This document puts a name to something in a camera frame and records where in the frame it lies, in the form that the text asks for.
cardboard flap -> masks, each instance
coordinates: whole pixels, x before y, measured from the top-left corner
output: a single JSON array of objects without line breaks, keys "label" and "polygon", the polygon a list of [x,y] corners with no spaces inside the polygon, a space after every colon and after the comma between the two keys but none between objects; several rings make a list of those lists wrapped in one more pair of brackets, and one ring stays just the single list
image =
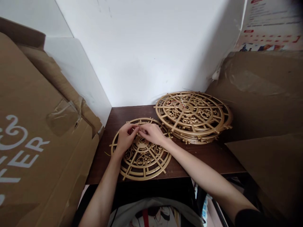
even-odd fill
[{"label": "cardboard flap", "polygon": [[0,32],[15,43],[43,49],[46,35],[29,27],[0,17]]},{"label": "cardboard flap", "polygon": [[238,52],[225,60],[206,93],[231,108],[226,142],[303,131],[303,60]]},{"label": "cardboard flap", "polygon": [[276,208],[294,219],[303,189],[303,133],[226,145]]},{"label": "cardboard flap", "polygon": [[102,127],[100,119],[91,111],[83,97],[77,93],[61,73],[61,69],[55,60],[49,57],[43,50],[23,45],[18,45],[18,47],[62,96],[68,101],[73,102],[78,113],[92,127],[92,137],[97,134]]}]

white wall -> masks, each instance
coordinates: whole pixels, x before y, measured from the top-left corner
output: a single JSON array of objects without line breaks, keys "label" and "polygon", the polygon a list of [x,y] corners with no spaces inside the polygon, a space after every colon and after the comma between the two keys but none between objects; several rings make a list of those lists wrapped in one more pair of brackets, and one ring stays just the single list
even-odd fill
[{"label": "white wall", "polygon": [[113,107],[206,90],[235,44],[244,0],[56,0]]},{"label": "white wall", "polygon": [[44,50],[54,58],[63,75],[105,126],[111,105],[80,41],[76,38],[46,38]]},{"label": "white wall", "polygon": [[0,0],[0,17],[49,37],[73,37],[55,0]]}]

black sleeve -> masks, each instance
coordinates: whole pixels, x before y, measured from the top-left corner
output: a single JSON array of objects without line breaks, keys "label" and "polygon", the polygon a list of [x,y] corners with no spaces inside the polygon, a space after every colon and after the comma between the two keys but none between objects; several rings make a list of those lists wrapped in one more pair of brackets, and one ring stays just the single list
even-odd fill
[{"label": "black sleeve", "polygon": [[235,219],[235,227],[268,227],[272,226],[271,222],[268,218],[266,218],[263,214],[259,211],[245,209],[241,210],[236,215]]}]

wooden shelf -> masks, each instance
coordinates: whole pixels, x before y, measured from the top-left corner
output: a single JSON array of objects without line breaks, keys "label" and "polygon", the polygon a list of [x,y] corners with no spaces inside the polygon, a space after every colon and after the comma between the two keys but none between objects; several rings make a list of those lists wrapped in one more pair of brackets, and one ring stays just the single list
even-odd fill
[{"label": "wooden shelf", "polygon": [[[154,105],[148,106],[132,106],[132,107],[114,107],[110,112],[105,132],[97,148],[86,184],[98,184],[107,168],[110,161],[110,144],[113,141],[115,134],[126,121],[136,118],[152,117],[157,118]],[[246,172],[239,161],[224,145],[218,142],[213,142],[204,145],[186,145],[179,139],[173,138],[173,141],[180,147],[196,156],[220,174],[233,174]],[[178,178],[187,177],[188,174],[181,165],[172,157],[166,168],[166,174],[163,172],[154,179],[163,178]],[[122,176],[119,175],[118,181],[122,181]]]}]

gold ornamental disc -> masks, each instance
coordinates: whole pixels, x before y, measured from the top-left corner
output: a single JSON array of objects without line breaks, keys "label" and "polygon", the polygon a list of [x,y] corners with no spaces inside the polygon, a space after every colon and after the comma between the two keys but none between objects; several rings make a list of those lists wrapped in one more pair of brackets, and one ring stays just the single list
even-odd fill
[{"label": "gold ornamental disc", "polygon": [[[129,121],[131,124],[157,124],[163,134],[170,138],[168,130],[162,126],[159,121],[152,118],[138,118]],[[118,143],[119,132],[114,137],[111,146],[111,154],[115,152]],[[145,140],[140,134],[137,133],[132,145],[125,152],[121,162],[120,173],[125,178],[144,181],[158,176],[161,172],[166,173],[167,167],[171,159],[169,154],[163,147]]]},{"label": "gold ornamental disc", "polygon": [[201,92],[166,94],[156,103],[156,113],[176,138],[186,143],[206,144],[232,128],[232,113],[220,100]]}]

